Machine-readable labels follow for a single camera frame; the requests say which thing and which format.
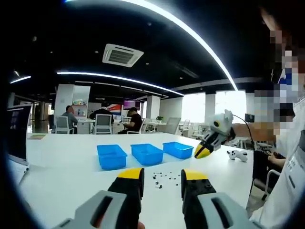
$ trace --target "black cable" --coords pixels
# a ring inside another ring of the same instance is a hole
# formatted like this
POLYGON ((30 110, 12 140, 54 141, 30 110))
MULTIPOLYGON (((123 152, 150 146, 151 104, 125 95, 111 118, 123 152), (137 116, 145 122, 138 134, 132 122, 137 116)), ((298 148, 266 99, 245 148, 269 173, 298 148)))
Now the black cable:
MULTIPOLYGON (((243 120, 243 122, 246 123, 244 119, 238 117, 237 115, 233 115, 233 116, 235 116, 235 117, 237 117, 237 118, 243 120)), ((249 128, 249 126, 248 126, 248 123, 246 123, 246 125, 247 125, 247 127, 248 127, 249 134, 250 134, 250 137, 251 137, 251 144, 252 144, 253 150, 255 150, 255 149, 254 149, 254 141, 253 141, 253 138, 252 138, 251 131, 250 131, 250 128, 249 128)))

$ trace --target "ceiling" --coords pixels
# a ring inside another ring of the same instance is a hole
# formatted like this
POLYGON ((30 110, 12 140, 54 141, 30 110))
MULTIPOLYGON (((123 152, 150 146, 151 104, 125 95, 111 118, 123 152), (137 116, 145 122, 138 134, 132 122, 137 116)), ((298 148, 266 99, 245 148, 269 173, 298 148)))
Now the ceiling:
MULTIPOLYGON (((196 31, 233 79, 270 77, 269 30, 262 23, 257 6, 227 1, 150 2, 196 31)), ((75 83, 92 85, 91 101, 104 97, 120 102, 154 93, 163 98, 179 96, 139 83, 100 76, 57 75, 58 71, 102 73, 168 89, 227 79, 201 44, 175 23, 150 9, 119 0, 70 1, 50 5, 44 10, 27 7, 29 11, 17 12, 26 16, 19 21, 18 36, 14 38, 16 45, 10 80, 17 78, 13 71, 31 78, 11 84, 11 90, 16 94, 49 100, 54 99, 55 87, 59 83, 75 83), (140 50, 144 55, 131 68, 103 63, 108 43, 140 50)), ((251 91, 259 88, 261 83, 236 85, 239 89, 251 91)), ((227 82, 219 86, 190 87, 179 92, 232 89, 227 82)))

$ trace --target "ceiling vent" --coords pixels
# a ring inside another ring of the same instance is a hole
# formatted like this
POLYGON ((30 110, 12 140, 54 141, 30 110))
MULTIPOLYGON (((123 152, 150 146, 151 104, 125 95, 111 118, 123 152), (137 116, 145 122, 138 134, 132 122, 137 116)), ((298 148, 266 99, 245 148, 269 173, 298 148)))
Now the ceiling vent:
POLYGON ((103 63, 111 63, 131 68, 144 53, 139 50, 106 44, 103 63))

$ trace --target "blue plastic bin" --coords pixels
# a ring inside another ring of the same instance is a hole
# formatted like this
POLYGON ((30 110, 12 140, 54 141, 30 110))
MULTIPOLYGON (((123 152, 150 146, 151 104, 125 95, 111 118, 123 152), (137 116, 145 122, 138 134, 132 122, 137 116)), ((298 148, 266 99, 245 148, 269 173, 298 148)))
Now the blue plastic bin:
POLYGON ((163 161, 163 150, 151 144, 131 145, 132 155, 143 166, 153 166, 163 161))
POLYGON ((192 146, 187 146, 179 142, 163 143, 163 151, 179 159, 187 159, 192 156, 192 146))
POLYGON ((119 145, 99 145, 96 147, 102 169, 114 170, 126 167, 127 154, 119 145))

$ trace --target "paper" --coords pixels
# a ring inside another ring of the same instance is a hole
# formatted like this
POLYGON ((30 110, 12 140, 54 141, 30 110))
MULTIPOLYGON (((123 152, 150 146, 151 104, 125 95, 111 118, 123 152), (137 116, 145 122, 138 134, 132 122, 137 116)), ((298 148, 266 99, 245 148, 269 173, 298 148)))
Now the paper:
POLYGON ((24 174, 28 171, 29 167, 12 160, 9 160, 9 167, 15 183, 18 185, 21 182, 24 174))
POLYGON ((46 135, 32 135, 30 136, 28 139, 34 139, 34 140, 41 140, 43 139, 43 137, 45 137, 46 135))

